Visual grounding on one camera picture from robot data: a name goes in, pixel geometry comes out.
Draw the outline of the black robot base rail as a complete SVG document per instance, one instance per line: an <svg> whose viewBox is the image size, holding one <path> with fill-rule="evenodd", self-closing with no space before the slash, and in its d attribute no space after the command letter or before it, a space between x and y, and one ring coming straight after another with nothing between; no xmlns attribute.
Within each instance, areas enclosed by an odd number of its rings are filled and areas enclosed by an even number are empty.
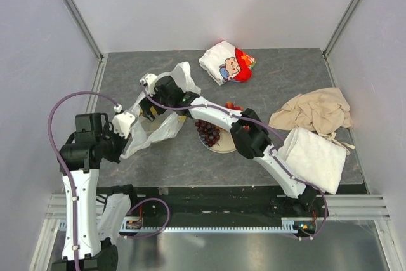
<svg viewBox="0 0 406 271"><path fill-rule="evenodd" d="M120 185L97 187L96 193L110 197L124 193L130 196L131 206L142 203L131 215L146 217L170 216L180 213L244 213L267 215L272 218L305 218L314 220L329 214L326 203L317 192L311 211L296 213L288 206L288 197L276 186L231 187L133 187Z"/></svg>

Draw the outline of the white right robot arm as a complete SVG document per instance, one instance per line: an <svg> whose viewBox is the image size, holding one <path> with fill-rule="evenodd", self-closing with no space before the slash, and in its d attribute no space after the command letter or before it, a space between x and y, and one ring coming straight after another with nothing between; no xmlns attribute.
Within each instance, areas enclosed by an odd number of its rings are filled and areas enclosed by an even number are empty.
<svg viewBox="0 0 406 271"><path fill-rule="evenodd" d="M181 89L171 76L147 74L141 78L140 84L145 98L158 111L172 110L229 132L237 152L262 165L282 187L295 215L305 216L313 209L317 187L296 177L278 156L269 137L270 128L260 121L255 111L232 110L217 105L197 93Z"/></svg>

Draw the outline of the purple fake grapes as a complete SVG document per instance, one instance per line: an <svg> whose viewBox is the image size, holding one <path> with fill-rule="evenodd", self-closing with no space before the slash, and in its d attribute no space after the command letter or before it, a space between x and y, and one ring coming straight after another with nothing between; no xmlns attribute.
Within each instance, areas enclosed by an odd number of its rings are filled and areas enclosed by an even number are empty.
<svg viewBox="0 0 406 271"><path fill-rule="evenodd" d="M195 123L199 138L206 147L213 147L221 138L220 128L203 120Z"/></svg>

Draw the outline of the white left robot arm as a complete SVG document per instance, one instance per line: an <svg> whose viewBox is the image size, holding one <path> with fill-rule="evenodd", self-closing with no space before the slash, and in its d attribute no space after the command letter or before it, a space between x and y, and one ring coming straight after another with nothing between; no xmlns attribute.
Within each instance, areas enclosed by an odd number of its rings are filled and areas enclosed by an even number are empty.
<svg viewBox="0 0 406 271"><path fill-rule="evenodd" d="M52 270L116 270L119 230L125 216L139 209L131 185L110 187L101 219L96 195L102 160L118 163L137 117L130 112L81 114L76 131L59 151L66 198L66 236L61 259Z"/></svg>

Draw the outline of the red fake strawberries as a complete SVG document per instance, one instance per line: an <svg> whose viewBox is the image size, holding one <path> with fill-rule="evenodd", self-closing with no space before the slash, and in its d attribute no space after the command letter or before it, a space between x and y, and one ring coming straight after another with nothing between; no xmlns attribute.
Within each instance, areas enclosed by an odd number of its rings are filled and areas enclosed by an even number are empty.
<svg viewBox="0 0 406 271"><path fill-rule="evenodd" d="M238 105L235 105L233 102L226 102L225 107L231 110L236 110L236 111L243 111L244 109Z"/></svg>

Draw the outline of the white printed plastic bag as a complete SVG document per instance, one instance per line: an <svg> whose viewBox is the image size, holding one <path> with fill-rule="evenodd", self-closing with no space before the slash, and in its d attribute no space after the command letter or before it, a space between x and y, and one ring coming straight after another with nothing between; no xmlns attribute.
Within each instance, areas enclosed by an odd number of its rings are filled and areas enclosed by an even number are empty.
<svg viewBox="0 0 406 271"><path fill-rule="evenodd" d="M162 79L165 76L171 76L175 83L181 88L193 93L201 93L201 89L192 79L190 64L181 62L175 66L171 72L163 72L157 76ZM152 110L155 116L153 121L143 116L141 101L145 98L140 93L135 103L127 111L136 116L136 122L130 128L129 142L121 154L123 159L128 159L141 149L149 147L153 143L161 142L166 139L174 138L183 126L186 117L179 116L172 110L165 110L163 114L158 114L157 109Z"/></svg>

